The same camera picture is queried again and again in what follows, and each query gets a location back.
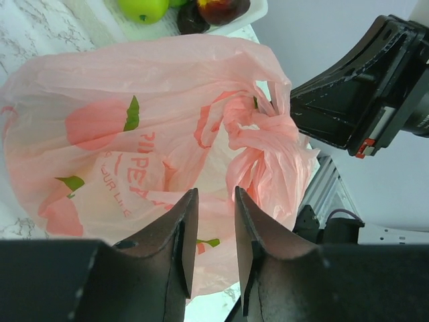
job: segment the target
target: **green apple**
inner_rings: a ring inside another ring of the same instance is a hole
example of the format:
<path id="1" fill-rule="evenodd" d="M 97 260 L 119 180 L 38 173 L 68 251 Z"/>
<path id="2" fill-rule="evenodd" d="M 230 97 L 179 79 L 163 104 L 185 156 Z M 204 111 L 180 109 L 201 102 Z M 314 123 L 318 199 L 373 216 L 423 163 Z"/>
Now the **green apple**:
<path id="1" fill-rule="evenodd" d="M 123 13 L 131 20 L 151 24 L 167 12 L 170 0 L 117 0 Z"/>
<path id="2" fill-rule="evenodd" d="M 170 0 L 170 7 L 179 8 L 185 5 L 189 0 Z"/>

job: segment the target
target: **fruit bowl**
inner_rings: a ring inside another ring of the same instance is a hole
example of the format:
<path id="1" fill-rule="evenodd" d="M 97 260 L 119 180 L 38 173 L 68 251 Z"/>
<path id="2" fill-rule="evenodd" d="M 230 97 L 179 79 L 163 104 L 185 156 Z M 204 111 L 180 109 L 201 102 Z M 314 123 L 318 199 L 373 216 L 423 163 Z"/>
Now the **fruit bowl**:
<path id="1" fill-rule="evenodd" d="M 170 8 L 159 22 L 143 25 L 128 20 L 121 12 L 117 0 L 62 0 L 62 2 L 80 20 L 94 45 L 98 47 L 180 34 L 176 24 L 178 9 Z M 211 27 L 207 34 L 228 35 L 262 18 L 267 11 L 267 0 L 251 0 L 247 13 L 227 25 Z"/>

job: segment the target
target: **pink plastic bag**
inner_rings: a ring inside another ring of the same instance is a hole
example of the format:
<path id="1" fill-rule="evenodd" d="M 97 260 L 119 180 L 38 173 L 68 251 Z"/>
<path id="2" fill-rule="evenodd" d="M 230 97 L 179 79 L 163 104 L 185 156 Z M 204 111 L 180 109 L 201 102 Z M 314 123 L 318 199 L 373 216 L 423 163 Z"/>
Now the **pink plastic bag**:
<path id="1" fill-rule="evenodd" d="M 291 229 L 310 180 L 290 87 L 269 48 L 218 36 L 35 58 L 0 91 L 12 187 L 47 232 L 110 244 L 198 187 L 193 296 L 223 290 L 238 281 L 234 187 Z"/>

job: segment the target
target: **cable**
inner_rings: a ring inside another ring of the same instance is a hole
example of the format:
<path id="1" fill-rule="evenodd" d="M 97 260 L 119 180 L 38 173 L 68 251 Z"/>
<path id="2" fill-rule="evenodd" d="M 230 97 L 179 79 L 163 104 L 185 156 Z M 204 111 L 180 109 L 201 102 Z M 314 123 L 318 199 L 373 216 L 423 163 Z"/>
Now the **cable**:
<path id="1" fill-rule="evenodd" d="M 350 215 L 351 217 L 355 218 L 356 220 L 359 220 L 361 223 L 363 222 L 363 220 L 358 215 L 356 215 L 354 212 L 349 211 L 347 209 L 343 209 L 343 208 L 339 208 L 339 209 L 333 210 L 329 214 L 328 219 L 326 220 L 326 222 L 328 222 L 328 220 L 331 219 L 332 216 L 335 215 L 336 213 L 346 213 L 347 215 Z"/>

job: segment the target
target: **green leaf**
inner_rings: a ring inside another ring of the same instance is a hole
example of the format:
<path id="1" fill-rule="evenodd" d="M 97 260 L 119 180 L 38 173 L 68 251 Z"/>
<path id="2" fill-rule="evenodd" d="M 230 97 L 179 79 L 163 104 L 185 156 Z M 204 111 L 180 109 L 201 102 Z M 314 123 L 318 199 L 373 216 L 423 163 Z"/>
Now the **green leaf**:
<path id="1" fill-rule="evenodd" d="M 197 244 L 201 244 L 201 243 L 205 243 L 208 244 L 210 246 L 212 246 L 213 248 L 215 248 L 216 246 L 219 246 L 221 244 L 221 241 L 219 239 L 211 239 L 211 240 L 201 240 L 201 239 L 197 239 L 196 240 Z"/>
<path id="2" fill-rule="evenodd" d="M 78 176 L 69 176 L 68 178 L 56 178 L 56 180 L 64 182 L 66 186 L 70 188 L 71 191 L 76 191 L 85 184 L 85 181 L 83 181 Z"/>
<path id="3" fill-rule="evenodd" d="M 139 122 L 140 122 L 139 113 L 140 113 L 139 101 L 137 100 L 137 97 L 133 96 L 133 99 L 131 100 L 131 104 L 129 105 L 129 108 L 127 110 L 127 122 L 123 127 L 124 132 L 132 131 L 133 129 L 137 129 L 139 127 Z"/>

